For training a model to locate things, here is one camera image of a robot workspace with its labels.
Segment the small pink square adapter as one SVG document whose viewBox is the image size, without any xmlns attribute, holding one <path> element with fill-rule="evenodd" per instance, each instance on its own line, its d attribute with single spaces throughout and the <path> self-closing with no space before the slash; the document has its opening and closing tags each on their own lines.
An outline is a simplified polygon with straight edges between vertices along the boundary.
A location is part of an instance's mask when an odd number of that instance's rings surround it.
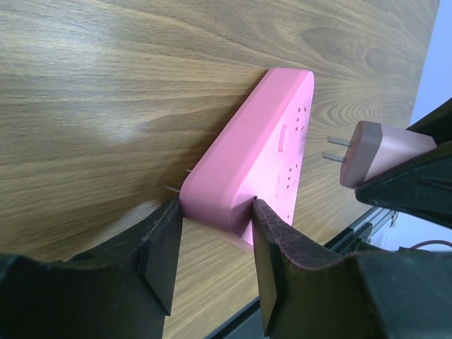
<svg viewBox="0 0 452 339">
<path fill-rule="evenodd" d="M 359 121 L 350 140 L 327 141 L 347 148 L 344 156 L 322 156 L 341 164 L 339 182 L 350 189 L 436 147 L 431 136 L 371 121 Z"/>
</svg>

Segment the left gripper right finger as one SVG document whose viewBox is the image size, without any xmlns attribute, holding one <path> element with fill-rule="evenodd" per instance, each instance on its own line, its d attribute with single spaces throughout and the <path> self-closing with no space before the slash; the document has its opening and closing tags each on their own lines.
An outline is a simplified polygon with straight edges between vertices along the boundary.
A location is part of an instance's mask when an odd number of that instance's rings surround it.
<svg viewBox="0 0 452 339">
<path fill-rule="evenodd" d="M 252 204 L 254 260 L 270 338 L 450 338 L 451 254 L 337 254 Z"/>
</svg>

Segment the pink triangular power strip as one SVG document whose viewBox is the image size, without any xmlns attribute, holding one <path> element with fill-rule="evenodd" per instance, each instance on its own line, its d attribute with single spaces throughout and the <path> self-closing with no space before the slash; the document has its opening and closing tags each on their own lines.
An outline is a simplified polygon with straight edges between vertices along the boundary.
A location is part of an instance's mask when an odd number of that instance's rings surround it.
<svg viewBox="0 0 452 339">
<path fill-rule="evenodd" d="M 293 223 L 314 74 L 274 68 L 251 91 L 179 190 L 182 215 L 252 251 L 251 205 L 264 200 Z"/>
</svg>

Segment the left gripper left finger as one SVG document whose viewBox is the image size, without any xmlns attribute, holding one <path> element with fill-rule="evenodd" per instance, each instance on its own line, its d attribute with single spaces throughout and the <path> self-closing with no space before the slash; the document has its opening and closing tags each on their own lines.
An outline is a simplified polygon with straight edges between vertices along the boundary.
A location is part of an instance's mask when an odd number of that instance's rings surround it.
<svg viewBox="0 0 452 339">
<path fill-rule="evenodd" d="M 182 235 L 178 198 L 67 261 L 1 256 L 2 338 L 161 338 Z"/>
</svg>

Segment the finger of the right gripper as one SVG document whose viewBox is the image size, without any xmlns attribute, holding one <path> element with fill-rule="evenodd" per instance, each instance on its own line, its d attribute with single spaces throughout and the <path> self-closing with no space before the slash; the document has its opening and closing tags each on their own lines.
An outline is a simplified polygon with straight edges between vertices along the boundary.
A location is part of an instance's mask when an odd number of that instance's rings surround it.
<svg viewBox="0 0 452 339">
<path fill-rule="evenodd" d="M 408 127 L 408 131 L 431 136 L 437 145 L 451 141 L 452 98 Z"/>
<path fill-rule="evenodd" d="M 451 227 L 451 144 L 415 157 L 359 185 L 356 199 Z"/>
</svg>

